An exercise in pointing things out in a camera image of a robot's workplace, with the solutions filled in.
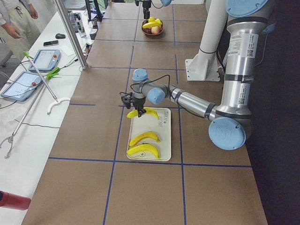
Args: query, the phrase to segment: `black phone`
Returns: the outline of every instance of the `black phone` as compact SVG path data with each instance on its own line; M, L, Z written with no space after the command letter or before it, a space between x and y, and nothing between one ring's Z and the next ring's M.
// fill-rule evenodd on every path
M58 45L58 40L44 42L44 47Z

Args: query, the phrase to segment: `beige pants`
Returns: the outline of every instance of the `beige pants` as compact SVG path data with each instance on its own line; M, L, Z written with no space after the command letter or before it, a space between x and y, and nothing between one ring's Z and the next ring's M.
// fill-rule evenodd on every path
M18 7L21 8L19 12L16 9L11 9L8 11L8 14L10 17L11 25L16 27L20 31L22 37L19 39L14 39L1 26L0 37L2 37L6 41L7 45L14 53L14 55L20 61L22 61L22 59L24 58L23 52L28 51L31 48L31 46L40 35L40 31L26 8L22 4L19 4Z

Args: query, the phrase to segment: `white table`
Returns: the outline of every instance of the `white table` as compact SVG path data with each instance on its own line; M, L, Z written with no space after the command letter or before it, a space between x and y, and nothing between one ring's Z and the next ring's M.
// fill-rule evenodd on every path
M86 43L92 43L89 37L91 28L88 26L86 16L83 16L83 24L87 37L80 38L79 34L76 34L81 48L84 48ZM59 45L43 47L45 41L55 40L56 33L67 34L58 13L53 16L29 53L31 56L35 56L39 49L60 49L61 58L58 67L62 68L72 59L75 59L76 55L67 35L65 39L59 40ZM11 79L14 80L22 71L24 71L24 68L20 65L12 74ZM80 74L81 66L77 61L71 66L62 69L59 75L49 81L49 86L58 98L70 98L73 95ZM0 109L0 142L12 135L18 124L15 120L20 121L35 94L24 102L16 102L7 108ZM14 101L0 99L1 107L12 102ZM0 149L0 190L32 198L69 105L68 101L62 102L61 105L53 107L51 114L47 115L47 108L52 102L53 97L48 89L45 88L24 121L24 123L48 127L22 124L14 137L13 149L8 159L4 157L10 148L10 144L6 141L2 145ZM26 212L26 210L21 211L0 207L0 224L20 225Z

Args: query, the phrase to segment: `red cylinder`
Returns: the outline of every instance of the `red cylinder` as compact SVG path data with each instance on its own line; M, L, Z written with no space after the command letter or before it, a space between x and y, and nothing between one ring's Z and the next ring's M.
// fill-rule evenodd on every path
M15 210L26 210L31 202L30 198L0 191L0 207Z

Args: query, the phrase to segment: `computer mouse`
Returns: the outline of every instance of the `computer mouse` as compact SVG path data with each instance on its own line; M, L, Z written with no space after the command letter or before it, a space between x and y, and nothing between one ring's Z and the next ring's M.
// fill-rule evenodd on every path
M55 35L55 38L56 39L64 39L64 38L66 38L66 35L58 33Z

